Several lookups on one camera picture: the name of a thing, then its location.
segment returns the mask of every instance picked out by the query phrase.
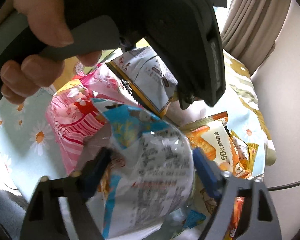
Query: wall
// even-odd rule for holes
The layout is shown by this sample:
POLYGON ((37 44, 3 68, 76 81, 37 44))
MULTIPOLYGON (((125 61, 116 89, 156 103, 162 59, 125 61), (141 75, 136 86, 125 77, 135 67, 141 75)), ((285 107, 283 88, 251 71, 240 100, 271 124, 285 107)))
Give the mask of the wall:
MULTIPOLYGON (((252 77, 278 156, 265 171, 269 187, 300 180, 300 7, 295 0, 275 45, 252 77)), ((271 195, 283 240, 291 240, 300 228, 300 186, 271 195)))

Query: black cable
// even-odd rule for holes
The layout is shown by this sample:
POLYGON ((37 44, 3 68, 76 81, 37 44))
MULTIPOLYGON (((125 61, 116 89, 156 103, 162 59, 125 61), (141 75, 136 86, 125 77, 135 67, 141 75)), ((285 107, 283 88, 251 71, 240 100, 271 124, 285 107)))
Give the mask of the black cable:
POLYGON ((297 187, 297 186, 300 186, 300 181, 282 185, 282 186, 269 187, 268 190, 269 191, 277 191, 277 190, 282 190, 282 189, 287 189, 287 188, 292 188, 292 187, 297 187))

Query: curtain fold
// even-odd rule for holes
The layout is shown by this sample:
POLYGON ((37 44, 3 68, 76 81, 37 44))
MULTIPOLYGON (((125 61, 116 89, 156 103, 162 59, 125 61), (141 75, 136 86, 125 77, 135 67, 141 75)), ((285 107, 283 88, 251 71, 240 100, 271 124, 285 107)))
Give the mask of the curtain fold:
POLYGON ((223 48, 253 74, 273 49, 291 0, 232 0, 223 48))

